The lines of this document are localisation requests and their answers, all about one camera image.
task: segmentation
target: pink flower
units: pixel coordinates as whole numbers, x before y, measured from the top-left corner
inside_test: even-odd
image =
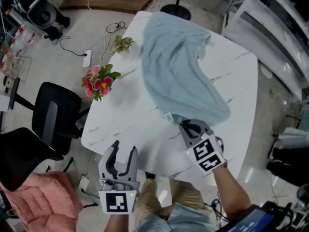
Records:
[[[105,77],[103,81],[97,79],[95,81],[94,89],[100,90],[100,95],[104,96],[110,92],[109,86],[112,85],[113,79],[109,76]]]
[[[101,70],[101,66],[96,65],[92,68],[92,71],[89,72],[85,77],[94,77]]]
[[[91,97],[92,96],[92,91],[90,89],[86,89],[86,96]]]
[[[87,97],[91,97],[92,96],[92,91],[93,91],[93,87],[92,87],[91,81],[84,78],[83,79],[83,83],[87,87],[86,88],[86,95],[87,95]]]
[[[101,88],[100,89],[100,95],[107,95],[110,92],[110,88],[109,87],[105,87],[105,88]]]
[[[113,79],[109,76],[105,77],[103,80],[104,83],[106,83],[108,86],[112,85]]]

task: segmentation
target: potted plant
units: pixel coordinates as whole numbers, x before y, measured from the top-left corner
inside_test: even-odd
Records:
[[[82,78],[82,87],[86,88],[87,97],[93,97],[96,101],[107,95],[112,89],[113,81],[121,76],[119,72],[111,72],[112,64],[105,67],[96,65]]]
[[[112,54],[126,52],[129,53],[129,47],[134,43],[131,37],[125,37],[121,39],[120,35],[116,35],[112,45]]]

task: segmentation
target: blue screen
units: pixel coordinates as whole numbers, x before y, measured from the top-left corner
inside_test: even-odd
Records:
[[[228,232],[261,232],[273,218],[273,215],[256,209]]]

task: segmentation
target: electrical outlet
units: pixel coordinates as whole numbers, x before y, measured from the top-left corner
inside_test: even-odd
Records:
[[[79,190],[84,189],[84,191],[86,191],[88,184],[89,184],[89,179],[86,176],[82,175],[81,181],[79,182],[79,185],[78,185],[78,189]]]
[[[85,51],[87,56],[84,57],[83,67],[88,68],[91,66],[92,50]]]

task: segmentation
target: white tile floor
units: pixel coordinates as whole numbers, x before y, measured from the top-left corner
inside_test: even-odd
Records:
[[[175,0],[161,0],[160,6],[174,3]],[[209,30],[220,32],[223,12],[226,4],[219,0],[182,0],[181,4],[187,7],[192,13],[192,22],[199,24]],[[159,6],[153,7],[153,11],[159,9]],[[70,40],[63,41],[63,46],[82,54],[88,50],[100,37],[104,35],[105,27],[112,22],[129,21],[134,17],[131,14],[104,12],[94,13],[90,10],[66,11],[65,15],[71,18],[71,26],[64,31],[64,35],[69,35]],[[93,48],[92,64],[100,64],[99,57],[102,53],[103,41],[99,42]],[[32,57],[32,65],[28,74],[27,81],[21,83],[18,93],[24,98],[34,103],[40,85],[49,81],[64,86],[81,97],[84,97],[84,90],[81,88],[81,78],[85,75],[86,69],[82,69],[81,57],[74,56],[70,52],[61,49],[59,45],[52,45],[49,40],[41,39],[35,49],[29,55]],[[103,57],[103,62],[107,62],[109,54]],[[273,98],[270,94],[280,92],[281,95]],[[248,192],[252,203],[262,204],[268,200],[275,200],[278,197],[279,204],[286,204],[295,199],[296,187],[284,182],[281,179],[272,178],[270,172],[265,169],[267,163],[267,152],[272,144],[272,134],[278,133],[283,128],[284,114],[287,112],[291,96],[284,85],[276,77],[268,79],[259,70],[258,97],[255,114],[255,121],[248,147],[248,152],[243,163],[241,172],[238,176],[239,183]],[[84,99],[84,107],[89,107],[91,100]],[[11,131],[19,127],[31,128],[32,112],[18,104],[13,111],[9,111],[4,116],[4,126],[6,131]],[[92,152],[82,147],[80,140],[73,140],[71,151],[62,162],[47,161],[42,163],[37,171],[42,172],[47,165],[53,170],[63,169],[71,156],[74,156],[74,164],[68,171],[68,176],[73,186],[77,186],[82,174],[87,174],[88,163]],[[101,156],[93,155],[90,162],[91,179],[88,192],[97,193],[98,183],[98,161]],[[143,183],[145,180],[143,172],[138,172],[138,179]],[[164,191],[169,191],[168,179],[158,177],[158,195]],[[200,183],[198,188],[204,198],[204,201],[210,203],[216,198],[217,188],[205,186]],[[83,204],[92,203],[92,198],[78,192]],[[169,205],[170,194],[163,201],[163,205]],[[78,221],[78,232],[102,232],[108,221],[109,216],[104,215],[100,207],[85,209]],[[130,228],[132,228],[132,219],[130,219]]]

